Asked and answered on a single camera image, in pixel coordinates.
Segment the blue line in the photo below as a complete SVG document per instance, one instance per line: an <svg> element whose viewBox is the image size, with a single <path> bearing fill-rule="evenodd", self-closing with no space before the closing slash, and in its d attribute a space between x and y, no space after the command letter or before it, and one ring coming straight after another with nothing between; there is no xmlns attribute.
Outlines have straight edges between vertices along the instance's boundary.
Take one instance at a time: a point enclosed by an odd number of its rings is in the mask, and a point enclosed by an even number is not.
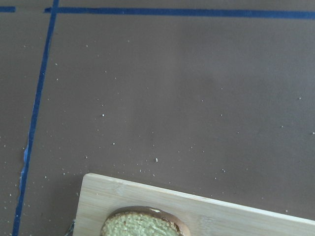
<svg viewBox="0 0 315 236"><path fill-rule="evenodd" d="M30 164L30 159L31 159L31 152L32 152L34 134L35 134L35 129L36 129L39 104L40 104L40 99L41 99L41 92L43 90L43 85L44 85L44 80L45 80L45 74L46 74L46 68L47 68L47 62L48 62L48 56L49 56L49 48L50 48L50 43L51 43L51 39L54 32L58 4L59 4L59 0L54 0L53 7L51 9L51 16L50 16L50 21L49 21L49 26L48 26L48 31L47 31L46 43L45 43L43 58L41 61L40 74L38 77L36 96L35 96L35 101L34 101L34 106L33 106L32 117L31 117L29 142L24 152L24 167L21 171L21 180L20 180L20 196L19 196L18 204L15 210L12 236L18 236L19 228L20 228L21 213L22 213L22 208L23 208L26 181L28 177L29 164Z"/></svg>
<svg viewBox="0 0 315 236"><path fill-rule="evenodd" d="M105 15L153 15L153 16L204 16L245 17L278 19L315 19L313 11L265 11L265 10L219 10L219 9L169 9L169 8L83 8L58 7L58 13L105 14Z"/></svg>
<svg viewBox="0 0 315 236"><path fill-rule="evenodd" d="M0 6L0 12L15 12L14 6Z"/></svg>

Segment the blue painter's tape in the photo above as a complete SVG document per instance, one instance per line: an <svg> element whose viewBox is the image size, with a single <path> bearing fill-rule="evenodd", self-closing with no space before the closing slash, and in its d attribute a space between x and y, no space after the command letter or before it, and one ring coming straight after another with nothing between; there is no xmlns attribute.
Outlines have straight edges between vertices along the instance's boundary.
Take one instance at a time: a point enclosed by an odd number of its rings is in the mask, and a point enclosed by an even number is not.
<svg viewBox="0 0 315 236"><path fill-rule="evenodd" d="M15 12L14 6L0 6L0 12Z"/></svg>
<svg viewBox="0 0 315 236"><path fill-rule="evenodd" d="M50 13L51 8L46 8L44 12ZM245 18L278 18L278 19L309 19L309 20L315 19L315 12L313 11L58 7L57 12L66 13L66 14L245 17Z"/></svg>
<svg viewBox="0 0 315 236"><path fill-rule="evenodd" d="M26 189L26 181L28 177L29 164L30 164L30 159L31 159L31 152L32 152L34 134L35 134L38 111L39 111L39 104L40 104L40 99L41 99L41 92L43 90L43 85L44 85L44 80L45 80L45 74L46 74L46 68L47 68L47 62L48 62L48 56L49 56L49 48L50 48L50 43L51 43L51 39L54 32L58 4L59 4L59 0L54 0L53 7L51 10L49 26L47 30L45 48L44 48L43 58L41 61L40 74L38 77L36 96L35 96L35 101L34 101L34 106L33 106L32 117L31 117L29 141L28 141L27 148L25 149L25 152L24 152L24 167L21 171L21 179L20 179L20 196L19 196L18 203L15 210L12 236L18 236L19 228L20 228L20 220L21 220L21 214L22 214L22 208L23 208L24 194L25 194L25 189Z"/></svg>

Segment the bread crust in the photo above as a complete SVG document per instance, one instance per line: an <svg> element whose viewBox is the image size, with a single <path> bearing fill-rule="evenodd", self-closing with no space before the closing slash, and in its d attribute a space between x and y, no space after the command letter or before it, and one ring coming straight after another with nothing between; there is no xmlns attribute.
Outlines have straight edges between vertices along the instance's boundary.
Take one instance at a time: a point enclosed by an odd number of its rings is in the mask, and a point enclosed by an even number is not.
<svg viewBox="0 0 315 236"><path fill-rule="evenodd" d="M180 236L191 236L189 228L187 227L187 225L183 221L181 221L179 218L177 218L175 215L172 215L172 214L167 213L163 210L157 209L155 207L150 207L150 206L126 206L126 207L122 207L122 208L119 208L119 209L113 211L112 213L110 213L110 215L107 217L106 220L113 218L119 214L131 213L131 212L150 215L152 217L162 219L162 220L167 221L169 223L173 223Z"/></svg>

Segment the wood grain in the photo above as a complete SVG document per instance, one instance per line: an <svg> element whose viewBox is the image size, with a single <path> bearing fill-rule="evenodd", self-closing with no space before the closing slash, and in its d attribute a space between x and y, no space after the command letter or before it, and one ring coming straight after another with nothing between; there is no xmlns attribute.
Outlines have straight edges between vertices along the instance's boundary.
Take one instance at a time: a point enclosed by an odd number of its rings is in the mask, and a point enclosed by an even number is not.
<svg viewBox="0 0 315 236"><path fill-rule="evenodd" d="M83 178L74 236L99 236L106 217L120 207L150 206L176 215L192 236L314 236L315 221L127 180Z"/></svg>

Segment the cutting board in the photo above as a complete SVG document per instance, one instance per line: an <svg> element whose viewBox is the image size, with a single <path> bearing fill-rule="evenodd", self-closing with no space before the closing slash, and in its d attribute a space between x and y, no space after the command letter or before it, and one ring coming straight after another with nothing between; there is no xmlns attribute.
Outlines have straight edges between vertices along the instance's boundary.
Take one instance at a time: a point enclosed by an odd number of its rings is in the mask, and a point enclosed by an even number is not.
<svg viewBox="0 0 315 236"><path fill-rule="evenodd" d="M314 236L315 221L127 180L83 178L74 236L99 236L106 217L127 206L150 206L184 221L192 236Z"/></svg>

